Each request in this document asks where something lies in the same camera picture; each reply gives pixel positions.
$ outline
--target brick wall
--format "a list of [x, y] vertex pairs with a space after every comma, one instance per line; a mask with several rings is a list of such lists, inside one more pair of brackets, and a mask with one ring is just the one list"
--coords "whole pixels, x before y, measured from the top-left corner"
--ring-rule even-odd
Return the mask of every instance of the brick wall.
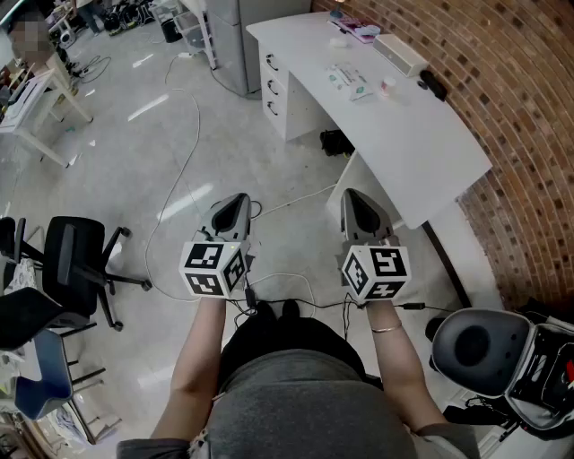
[[[331, 10], [333, 0], [314, 0]], [[459, 203], [507, 307], [574, 297], [574, 7], [568, 0], [347, 0], [411, 44], [492, 162]]]

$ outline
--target forearm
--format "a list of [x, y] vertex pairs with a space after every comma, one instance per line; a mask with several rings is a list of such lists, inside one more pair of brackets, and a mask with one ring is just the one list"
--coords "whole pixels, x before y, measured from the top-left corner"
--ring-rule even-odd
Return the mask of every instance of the forearm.
[[[400, 324], [390, 301], [370, 304], [367, 313], [374, 330]], [[399, 418], [414, 432], [430, 424], [447, 422], [429, 394], [421, 360], [404, 328], [373, 333], [373, 340], [385, 394]]]
[[[378, 301], [367, 307], [370, 327], [375, 330], [400, 324], [390, 301]], [[424, 384], [421, 360], [403, 327], [392, 332], [373, 333], [378, 368], [385, 387]]]
[[173, 370], [172, 391], [215, 395], [224, 326], [225, 300], [202, 299]]

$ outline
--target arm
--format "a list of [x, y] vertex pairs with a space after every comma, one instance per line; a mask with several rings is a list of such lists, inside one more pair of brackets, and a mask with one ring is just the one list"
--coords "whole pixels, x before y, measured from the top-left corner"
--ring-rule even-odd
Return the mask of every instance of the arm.
[[[367, 306], [372, 329], [400, 324], [390, 301], [377, 301]], [[409, 428], [416, 432], [430, 424], [446, 423], [424, 382], [421, 361], [404, 328], [373, 333], [385, 394]]]
[[191, 441], [204, 428], [217, 395], [225, 299], [204, 298], [171, 378], [168, 406], [152, 438]]

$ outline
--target bracelet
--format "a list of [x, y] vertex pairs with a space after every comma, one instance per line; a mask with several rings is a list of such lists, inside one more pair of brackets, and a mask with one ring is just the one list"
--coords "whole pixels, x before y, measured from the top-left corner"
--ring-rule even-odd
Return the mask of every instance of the bracelet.
[[397, 326], [391, 326], [390, 328], [379, 328], [378, 330], [375, 328], [371, 328], [370, 330], [373, 333], [386, 333], [386, 332], [392, 332], [394, 330], [398, 330], [399, 328], [403, 328], [402, 322], [399, 322]]

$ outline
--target box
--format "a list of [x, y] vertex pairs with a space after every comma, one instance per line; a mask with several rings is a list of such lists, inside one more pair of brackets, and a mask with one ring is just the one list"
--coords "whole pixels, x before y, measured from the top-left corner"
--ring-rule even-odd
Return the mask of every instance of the box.
[[392, 33], [378, 35], [373, 47], [407, 77], [419, 76], [429, 66], [424, 57]]
[[359, 303], [393, 299], [412, 278], [408, 251], [406, 247], [351, 246], [343, 275]]
[[240, 285], [248, 265], [249, 243], [186, 242], [179, 261], [179, 273], [193, 296], [229, 299]]
[[327, 77], [348, 100], [357, 100], [373, 93], [367, 80], [348, 62], [328, 67]]

